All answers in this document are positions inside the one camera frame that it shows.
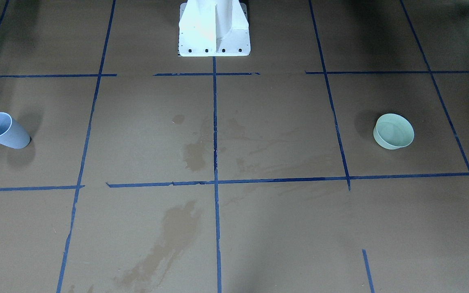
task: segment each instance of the floor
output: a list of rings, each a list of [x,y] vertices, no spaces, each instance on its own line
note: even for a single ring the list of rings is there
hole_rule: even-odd
[[[469,0],[181,2],[0,0],[0,293],[469,292]]]

